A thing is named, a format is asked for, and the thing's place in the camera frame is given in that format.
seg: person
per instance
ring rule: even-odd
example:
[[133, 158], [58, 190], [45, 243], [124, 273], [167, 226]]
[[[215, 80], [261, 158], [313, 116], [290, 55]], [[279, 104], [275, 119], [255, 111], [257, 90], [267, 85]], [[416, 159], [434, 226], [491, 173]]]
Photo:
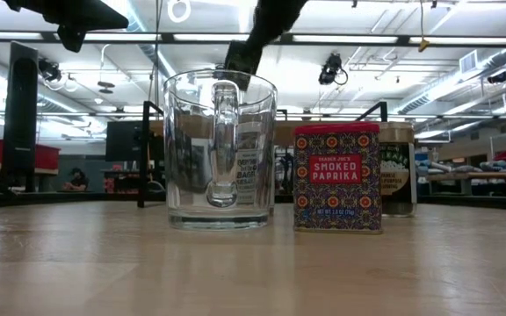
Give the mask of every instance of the person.
[[87, 177], [79, 168], [73, 168], [70, 173], [74, 178], [71, 182], [63, 185], [64, 190], [69, 191], [85, 191], [87, 190]]

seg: clear glass pitcher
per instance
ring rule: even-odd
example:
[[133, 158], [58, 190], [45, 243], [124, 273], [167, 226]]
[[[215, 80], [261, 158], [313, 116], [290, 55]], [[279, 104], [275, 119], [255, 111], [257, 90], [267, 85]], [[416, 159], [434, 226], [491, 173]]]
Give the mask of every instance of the clear glass pitcher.
[[274, 85], [241, 72], [198, 70], [171, 77], [163, 92], [170, 224], [264, 226], [274, 172]]

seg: red lid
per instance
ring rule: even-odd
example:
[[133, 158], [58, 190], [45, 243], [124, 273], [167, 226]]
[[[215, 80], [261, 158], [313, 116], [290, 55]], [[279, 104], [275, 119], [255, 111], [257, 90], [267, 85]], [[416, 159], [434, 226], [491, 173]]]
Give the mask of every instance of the red lid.
[[380, 132], [380, 125], [370, 122], [353, 122], [342, 124], [308, 125], [294, 129], [294, 134]]

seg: glass handle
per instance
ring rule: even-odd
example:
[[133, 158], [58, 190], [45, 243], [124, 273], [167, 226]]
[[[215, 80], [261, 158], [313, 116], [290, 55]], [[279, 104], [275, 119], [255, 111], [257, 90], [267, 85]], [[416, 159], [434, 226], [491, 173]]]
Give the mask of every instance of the glass handle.
[[239, 88], [228, 80], [220, 80], [212, 87], [214, 103], [213, 145], [210, 151], [212, 181], [208, 184], [206, 199], [218, 207], [228, 207], [237, 200], [235, 183], [235, 155]]

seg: spice jar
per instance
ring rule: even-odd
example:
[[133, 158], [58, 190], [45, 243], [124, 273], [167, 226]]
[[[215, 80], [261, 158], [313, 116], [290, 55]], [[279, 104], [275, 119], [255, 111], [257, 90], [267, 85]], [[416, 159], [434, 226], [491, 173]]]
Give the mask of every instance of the spice jar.
[[294, 131], [294, 227], [381, 233], [380, 127], [301, 126]]
[[382, 214], [411, 217], [417, 203], [413, 126], [380, 123]]

